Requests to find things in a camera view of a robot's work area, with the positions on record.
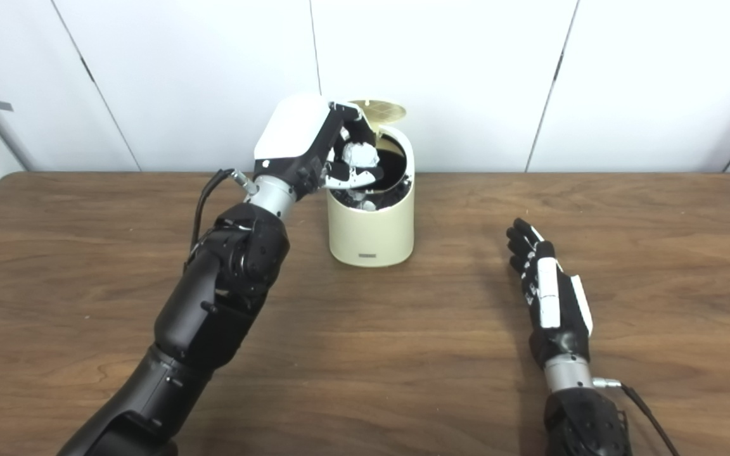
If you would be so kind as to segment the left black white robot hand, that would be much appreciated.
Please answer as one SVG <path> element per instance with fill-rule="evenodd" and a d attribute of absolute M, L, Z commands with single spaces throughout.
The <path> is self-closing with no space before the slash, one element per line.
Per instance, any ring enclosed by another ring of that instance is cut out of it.
<path fill-rule="evenodd" d="M 362 107 L 319 94 L 282 100 L 253 153 L 255 178 L 284 182 L 296 200 L 322 188 L 368 187 L 385 176 Z"/>

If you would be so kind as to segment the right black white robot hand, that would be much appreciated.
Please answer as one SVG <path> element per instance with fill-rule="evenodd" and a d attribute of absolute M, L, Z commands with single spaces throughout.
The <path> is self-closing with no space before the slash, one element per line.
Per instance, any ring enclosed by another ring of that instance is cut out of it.
<path fill-rule="evenodd" d="M 580 276 L 564 271 L 554 244 L 526 220 L 516 218 L 506 236 L 533 327 L 531 355 L 540 369 L 560 355 L 590 360 L 594 324 Z"/>

